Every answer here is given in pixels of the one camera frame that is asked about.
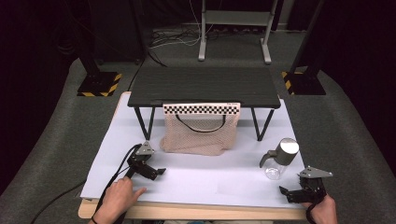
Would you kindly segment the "person's left hand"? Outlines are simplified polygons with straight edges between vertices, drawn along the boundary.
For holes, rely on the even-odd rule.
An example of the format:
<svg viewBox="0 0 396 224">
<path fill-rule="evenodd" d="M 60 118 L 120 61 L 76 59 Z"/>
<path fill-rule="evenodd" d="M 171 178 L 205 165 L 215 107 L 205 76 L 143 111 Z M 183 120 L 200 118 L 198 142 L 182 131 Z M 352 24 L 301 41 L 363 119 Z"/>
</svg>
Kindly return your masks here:
<svg viewBox="0 0 396 224">
<path fill-rule="evenodd" d="M 128 176 L 115 181 L 106 190 L 102 206 L 94 213 L 88 224 L 113 224 L 146 191 L 146 188 L 134 190 L 134 182 Z"/>
</svg>

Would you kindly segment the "grey metal stand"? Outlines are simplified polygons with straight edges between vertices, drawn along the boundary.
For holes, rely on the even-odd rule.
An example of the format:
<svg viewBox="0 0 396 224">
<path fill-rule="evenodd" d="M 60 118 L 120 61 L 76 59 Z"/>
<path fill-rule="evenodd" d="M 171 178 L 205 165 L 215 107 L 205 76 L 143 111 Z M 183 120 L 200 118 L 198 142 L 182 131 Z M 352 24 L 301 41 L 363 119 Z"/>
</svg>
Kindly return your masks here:
<svg viewBox="0 0 396 224">
<path fill-rule="evenodd" d="M 242 26 L 263 26 L 265 28 L 264 37 L 260 39 L 262 47 L 262 56 L 266 64 L 271 64 L 272 59 L 268 48 L 268 39 L 272 30 L 274 18 L 276 15 L 276 7 L 278 0 L 272 0 L 272 7 L 268 12 L 258 11 L 223 11 L 223 10 L 207 10 L 206 0 L 202 0 L 201 9 L 201 40 L 198 53 L 198 61 L 205 60 L 206 51 L 206 25 L 222 24 L 222 25 L 242 25 Z"/>
</svg>

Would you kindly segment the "small black table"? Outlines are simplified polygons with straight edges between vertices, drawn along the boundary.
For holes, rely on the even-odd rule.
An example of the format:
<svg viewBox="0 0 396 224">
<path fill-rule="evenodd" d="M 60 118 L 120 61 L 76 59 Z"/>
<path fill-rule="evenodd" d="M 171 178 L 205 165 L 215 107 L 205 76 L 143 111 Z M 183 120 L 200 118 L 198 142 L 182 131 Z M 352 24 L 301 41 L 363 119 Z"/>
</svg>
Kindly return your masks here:
<svg viewBox="0 0 396 224">
<path fill-rule="evenodd" d="M 133 82 L 128 106 L 149 140 L 154 117 L 144 121 L 140 109 L 164 103 L 239 103 L 250 110 L 280 108 L 270 71 L 254 67 L 148 67 Z"/>
</svg>

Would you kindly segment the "person's right hand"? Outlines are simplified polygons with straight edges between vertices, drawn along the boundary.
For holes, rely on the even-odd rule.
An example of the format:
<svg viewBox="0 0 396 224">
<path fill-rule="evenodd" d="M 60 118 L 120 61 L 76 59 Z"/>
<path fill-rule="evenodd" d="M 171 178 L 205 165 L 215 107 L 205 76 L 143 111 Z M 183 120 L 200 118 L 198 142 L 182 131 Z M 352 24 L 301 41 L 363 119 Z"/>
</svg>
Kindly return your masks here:
<svg viewBox="0 0 396 224">
<path fill-rule="evenodd" d="M 310 224 L 338 224 L 335 200 L 326 195 L 319 204 L 302 203 L 306 208 L 306 218 Z"/>
</svg>

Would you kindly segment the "white sheet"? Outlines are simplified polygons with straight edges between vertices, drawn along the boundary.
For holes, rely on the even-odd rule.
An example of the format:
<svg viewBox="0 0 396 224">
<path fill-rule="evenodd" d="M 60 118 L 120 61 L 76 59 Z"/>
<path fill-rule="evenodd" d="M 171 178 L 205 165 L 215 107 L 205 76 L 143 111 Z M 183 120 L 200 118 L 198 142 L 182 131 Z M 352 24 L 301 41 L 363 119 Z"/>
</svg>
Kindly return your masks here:
<svg viewBox="0 0 396 224">
<path fill-rule="evenodd" d="M 123 93 L 113 119 L 92 163 L 80 197 L 98 199 L 128 150 L 145 141 L 134 110 L 128 106 L 131 93 Z M 147 188 L 142 202 L 192 203 L 254 207 L 295 208 L 279 191 L 298 189 L 298 174 L 304 169 L 297 155 L 278 180 L 271 180 L 259 166 L 262 155 L 277 147 L 281 139 L 294 136 L 285 105 L 275 111 L 264 138 L 256 139 L 251 112 L 241 111 L 235 144 L 219 156 L 166 153 L 160 149 L 164 136 L 163 110 L 158 108 L 149 144 L 155 150 L 148 165 L 165 170 L 155 180 L 134 175 L 136 188 Z"/>
</svg>

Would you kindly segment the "beige mesh bag checkered band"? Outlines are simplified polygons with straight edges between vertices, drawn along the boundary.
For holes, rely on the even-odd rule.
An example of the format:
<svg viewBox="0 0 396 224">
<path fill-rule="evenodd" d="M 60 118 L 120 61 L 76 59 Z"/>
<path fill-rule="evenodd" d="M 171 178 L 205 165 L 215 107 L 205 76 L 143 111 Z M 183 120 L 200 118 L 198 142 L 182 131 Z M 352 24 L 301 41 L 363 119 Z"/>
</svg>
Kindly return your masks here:
<svg viewBox="0 0 396 224">
<path fill-rule="evenodd" d="M 240 111 L 239 103 L 164 104 L 160 147 L 168 153 L 221 155 L 234 145 Z"/>
</svg>

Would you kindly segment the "black stand with striped base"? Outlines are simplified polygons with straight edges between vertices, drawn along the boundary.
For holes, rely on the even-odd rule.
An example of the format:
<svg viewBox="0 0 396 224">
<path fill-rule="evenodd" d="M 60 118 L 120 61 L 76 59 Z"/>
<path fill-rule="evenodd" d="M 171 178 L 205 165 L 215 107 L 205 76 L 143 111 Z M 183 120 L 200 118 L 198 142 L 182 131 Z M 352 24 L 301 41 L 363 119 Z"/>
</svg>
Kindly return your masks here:
<svg viewBox="0 0 396 224">
<path fill-rule="evenodd" d="M 305 71 L 298 73 L 296 71 L 300 61 L 302 60 L 304 53 L 309 47 L 309 39 L 314 30 L 316 21 L 320 14 L 320 11 L 324 5 L 325 0 L 319 0 L 316 7 L 315 13 L 309 23 L 305 38 L 297 52 L 297 55 L 292 63 L 292 66 L 288 72 L 282 72 L 283 81 L 286 89 L 290 95 L 325 95 L 326 92 L 323 89 L 320 81 L 318 80 L 318 72 L 323 62 L 324 54 L 322 51 L 318 51 L 311 64 L 309 64 Z"/>
<path fill-rule="evenodd" d="M 121 74 L 117 72 L 102 72 L 98 68 L 67 0 L 63 0 L 63 3 L 71 33 L 73 34 L 74 48 L 86 71 L 86 76 L 78 88 L 78 96 L 111 96 L 118 86 Z"/>
</svg>

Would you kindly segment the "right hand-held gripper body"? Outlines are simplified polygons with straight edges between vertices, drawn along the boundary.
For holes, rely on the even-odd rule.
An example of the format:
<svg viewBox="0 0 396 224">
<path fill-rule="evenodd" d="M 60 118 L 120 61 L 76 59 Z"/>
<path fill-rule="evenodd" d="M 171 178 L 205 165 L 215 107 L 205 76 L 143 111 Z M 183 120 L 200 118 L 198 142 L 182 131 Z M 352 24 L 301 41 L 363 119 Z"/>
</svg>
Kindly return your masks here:
<svg viewBox="0 0 396 224">
<path fill-rule="evenodd" d="M 303 191 L 303 203 L 320 203 L 327 195 L 323 184 L 323 178 L 333 177 L 332 172 L 323 171 L 315 167 L 307 166 L 299 173 L 300 186 Z"/>
</svg>

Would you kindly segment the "black cabinet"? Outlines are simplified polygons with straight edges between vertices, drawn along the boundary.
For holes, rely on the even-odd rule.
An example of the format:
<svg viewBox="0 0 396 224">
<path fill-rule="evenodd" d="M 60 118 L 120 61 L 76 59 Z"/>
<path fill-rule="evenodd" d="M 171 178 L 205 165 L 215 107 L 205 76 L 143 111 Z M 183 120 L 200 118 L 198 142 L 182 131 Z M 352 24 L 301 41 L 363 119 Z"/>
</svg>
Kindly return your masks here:
<svg viewBox="0 0 396 224">
<path fill-rule="evenodd" d="M 145 58 L 135 0 L 88 0 L 93 58 L 103 63 L 139 63 Z"/>
</svg>

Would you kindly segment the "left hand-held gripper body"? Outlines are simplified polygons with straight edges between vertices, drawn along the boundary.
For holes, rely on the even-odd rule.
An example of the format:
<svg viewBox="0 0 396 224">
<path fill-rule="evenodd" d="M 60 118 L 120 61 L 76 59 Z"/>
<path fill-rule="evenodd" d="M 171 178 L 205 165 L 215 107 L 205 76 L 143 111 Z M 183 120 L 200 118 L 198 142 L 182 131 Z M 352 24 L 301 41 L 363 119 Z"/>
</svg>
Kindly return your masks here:
<svg viewBox="0 0 396 224">
<path fill-rule="evenodd" d="M 129 169 L 126 175 L 132 177 L 134 174 L 140 175 L 140 173 L 146 173 L 147 168 L 151 167 L 147 164 L 147 161 L 154 152 L 155 150 L 150 146 L 148 141 L 134 149 L 132 155 L 127 160 Z"/>
</svg>

